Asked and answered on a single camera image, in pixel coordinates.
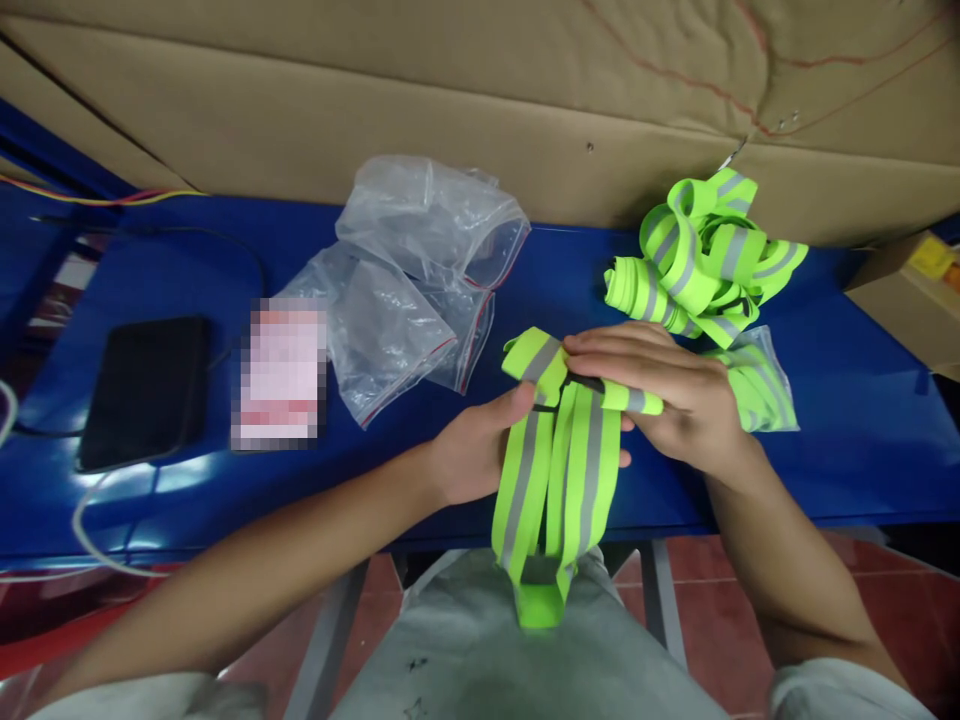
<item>pixelated label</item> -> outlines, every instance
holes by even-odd
[[[326,425],[327,318],[321,301],[258,301],[246,339],[230,447],[239,452],[315,447]]]

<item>red tile floor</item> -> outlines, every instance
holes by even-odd
[[[880,637],[919,698],[941,720],[960,717],[960,582],[874,545],[831,533],[828,538],[856,578]],[[668,548],[691,674],[732,717],[764,717],[773,667],[719,538],[673,538]],[[614,582],[624,605],[644,622],[637,554]],[[400,611],[401,598],[389,557],[374,557],[348,641],[337,699],[386,635]],[[225,680],[267,684],[268,720],[283,717],[322,602],[319,595],[297,610],[223,674]],[[51,673],[59,674],[61,666],[57,662],[44,668],[34,682],[48,685]],[[0,688],[0,710],[7,690]],[[25,704],[16,707],[22,710]],[[16,711],[0,715],[12,720],[24,717]]]

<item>reflective safety belt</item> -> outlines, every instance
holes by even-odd
[[[663,401],[570,373],[560,341],[537,328],[504,349],[504,372],[536,385],[536,405],[507,439],[493,550],[513,583],[520,626],[552,628],[563,619],[577,559],[607,526],[621,412],[659,414]]]
[[[757,184],[731,168],[681,180],[640,226],[643,258],[618,257],[604,274],[605,301],[672,333],[706,333],[721,348],[760,316],[807,255],[770,240],[747,212]]]

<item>neon green reflective tape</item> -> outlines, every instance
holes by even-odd
[[[796,429],[797,416],[790,390],[779,367],[763,349],[744,343],[731,350],[706,353],[706,356],[715,357],[727,366],[744,430]]]
[[[653,393],[636,388],[628,388],[613,380],[602,379],[604,410],[635,412],[642,415],[660,415],[663,412],[663,400]]]
[[[578,559],[606,529],[620,461],[614,406],[659,403],[662,411],[663,403],[609,381],[602,394],[566,382],[566,352],[537,328],[505,349],[504,371],[535,383],[538,404],[555,409],[531,412],[510,429],[491,542],[514,585],[521,627],[551,628],[563,618]]]
[[[560,386],[567,377],[567,352],[556,338],[539,328],[530,328],[504,348],[503,371],[516,380],[537,386],[541,405],[556,407]]]
[[[677,305],[660,285],[656,268],[641,258],[614,258],[614,267],[604,273],[607,305],[626,313],[634,320],[663,325],[667,330],[686,337],[699,337],[701,330],[693,324],[687,311]]]
[[[769,240],[747,218],[757,184],[731,168],[676,183],[640,225],[643,258],[616,258],[605,301],[672,333],[706,333],[721,348],[760,315],[806,257],[805,245]]]

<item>smartphone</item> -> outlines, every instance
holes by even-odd
[[[123,325],[100,363],[77,470],[163,458],[203,431],[210,325],[199,316]]]
[[[326,425],[326,312],[319,300],[261,300],[231,413],[235,452],[304,450]]]

